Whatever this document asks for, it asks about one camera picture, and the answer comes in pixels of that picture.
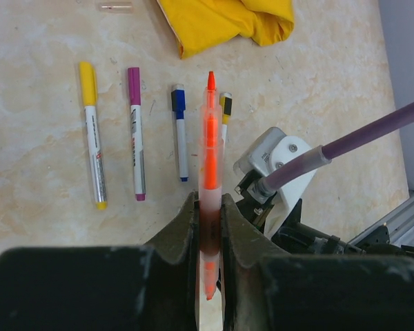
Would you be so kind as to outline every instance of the yellow and black marker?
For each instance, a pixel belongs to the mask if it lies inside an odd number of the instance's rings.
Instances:
[[[222,140],[226,145],[228,119],[232,116],[232,94],[225,92],[219,95],[219,104],[222,107]]]

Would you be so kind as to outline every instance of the yellow cloth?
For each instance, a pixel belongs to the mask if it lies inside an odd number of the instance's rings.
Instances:
[[[157,0],[176,34],[179,56],[191,57],[237,35],[260,46],[293,31],[291,0]]]

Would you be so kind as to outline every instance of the blue marker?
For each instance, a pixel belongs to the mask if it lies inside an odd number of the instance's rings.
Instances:
[[[181,178],[181,181],[188,181],[186,124],[184,122],[184,110],[186,110],[186,96],[184,95],[184,85],[174,85],[172,88],[171,96],[172,110],[175,112],[175,118],[177,121],[179,178]]]

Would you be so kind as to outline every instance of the orange marker tip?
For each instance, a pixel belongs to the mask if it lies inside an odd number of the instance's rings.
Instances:
[[[213,71],[208,72],[207,90],[216,90],[215,74]]]

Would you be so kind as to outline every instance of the white wall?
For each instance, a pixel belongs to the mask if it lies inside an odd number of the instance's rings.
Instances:
[[[414,0],[379,0],[395,107],[414,101]],[[408,186],[414,190],[414,124],[400,130]]]

